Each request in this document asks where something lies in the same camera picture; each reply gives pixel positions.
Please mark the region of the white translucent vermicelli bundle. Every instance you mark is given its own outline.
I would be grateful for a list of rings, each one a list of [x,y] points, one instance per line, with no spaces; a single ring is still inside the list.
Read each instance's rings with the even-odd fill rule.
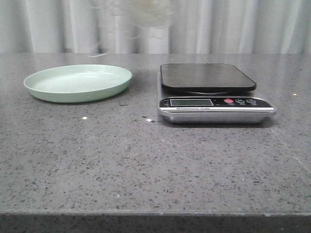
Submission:
[[[92,0],[95,40],[90,57],[109,53],[167,54],[170,25],[175,15],[172,0]]]

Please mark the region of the silver black kitchen scale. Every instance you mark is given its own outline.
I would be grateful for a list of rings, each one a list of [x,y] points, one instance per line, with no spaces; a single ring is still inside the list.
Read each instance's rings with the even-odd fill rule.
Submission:
[[[171,123],[262,123],[276,108],[256,96],[256,87],[230,64],[163,64],[157,108]]]

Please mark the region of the light green round plate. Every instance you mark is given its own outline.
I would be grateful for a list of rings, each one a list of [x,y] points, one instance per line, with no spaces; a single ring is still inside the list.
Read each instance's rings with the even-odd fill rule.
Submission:
[[[71,65],[28,76],[24,86],[34,97],[49,102],[81,103],[102,100],[124,91],[132,73],[109,65]]]

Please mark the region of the white pleated curtain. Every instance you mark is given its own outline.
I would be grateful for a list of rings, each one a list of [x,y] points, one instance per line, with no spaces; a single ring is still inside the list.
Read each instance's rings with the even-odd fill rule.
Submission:
[[[308,0],[173,0],[170,52],[300,54],[311,51]],[[3,0],[1,52],[87,53],[91,0]]]

